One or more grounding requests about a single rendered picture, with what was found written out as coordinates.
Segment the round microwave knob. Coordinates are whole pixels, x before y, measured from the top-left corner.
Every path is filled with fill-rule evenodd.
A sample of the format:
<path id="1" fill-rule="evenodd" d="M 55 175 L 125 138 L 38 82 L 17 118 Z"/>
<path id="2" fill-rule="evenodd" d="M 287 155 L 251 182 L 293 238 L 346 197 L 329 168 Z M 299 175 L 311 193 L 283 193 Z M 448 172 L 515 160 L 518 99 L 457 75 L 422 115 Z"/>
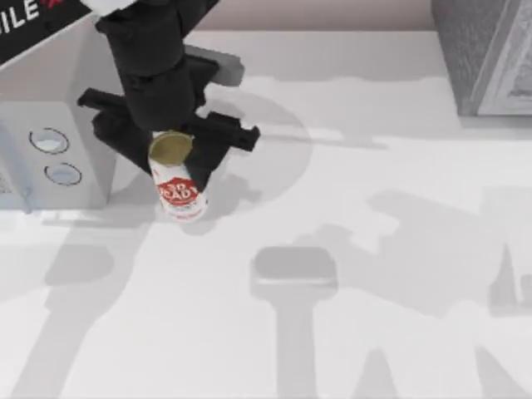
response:
<path id="1" fill-rule="evenodd" d="M 82 181 L 81 171 L 69 163 L 48 165 L 43 171 L 45 176 L 56 185 L 73 186 Z"/>
<path id="2" fill-rule="evenodd" d="M 49 155 L 58 155 L 70 148 L 68 138 L 61 131 L 51 127 L 31 131 L 28 139 L 37 150 Z"/>

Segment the red and white can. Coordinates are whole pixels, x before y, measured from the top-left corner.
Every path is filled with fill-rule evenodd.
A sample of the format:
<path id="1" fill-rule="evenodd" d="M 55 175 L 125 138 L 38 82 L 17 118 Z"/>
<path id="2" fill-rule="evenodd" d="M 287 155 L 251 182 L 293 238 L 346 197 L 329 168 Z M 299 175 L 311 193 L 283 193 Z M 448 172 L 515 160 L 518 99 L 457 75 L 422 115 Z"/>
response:
<path id="1" fill-rule="evenodd" d="M 193 181 L 185 161 L 193 138 L 178 131 L 155 132 L 148 163 L 163 210 L 181 223 L 193 223 L 208 209 L 208 200 Z"/>

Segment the pale grey rounded box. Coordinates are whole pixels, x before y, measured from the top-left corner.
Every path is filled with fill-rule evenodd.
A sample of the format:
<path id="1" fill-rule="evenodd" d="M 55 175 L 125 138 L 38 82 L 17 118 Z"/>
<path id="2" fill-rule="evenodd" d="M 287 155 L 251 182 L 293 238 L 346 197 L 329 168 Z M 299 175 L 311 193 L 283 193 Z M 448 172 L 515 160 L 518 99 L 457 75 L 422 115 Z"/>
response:
<path id="1" fill-rule="evenodd" d="M 219 69 L 211 78 L 213 83 L 228 87 L 236 87 L 241 84 L 245 68 L 240 57 L 192 45 L 186 45 L 185 51 L 188 56 L 195 56 L 217 63 Z"/>

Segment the pale microwave oven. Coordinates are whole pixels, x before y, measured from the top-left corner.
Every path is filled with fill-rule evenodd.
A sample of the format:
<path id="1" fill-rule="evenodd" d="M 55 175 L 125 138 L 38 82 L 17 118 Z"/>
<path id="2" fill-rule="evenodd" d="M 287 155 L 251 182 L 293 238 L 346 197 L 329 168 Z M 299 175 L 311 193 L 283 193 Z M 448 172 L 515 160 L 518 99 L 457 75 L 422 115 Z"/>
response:
<path id="1" fill-rule="evenodd" d="M 94 209 L 106 204 L 116 166 L 113 150 L 93 134 L 92 111 L 59 101 L 0 101 L 0 210 Z M 31 131 L 61 131 L 70 148 L 58 155 L 37 150 Z M 82 173 L 78 185 L 52 183 L 48 165 L 69 163 Z"/>

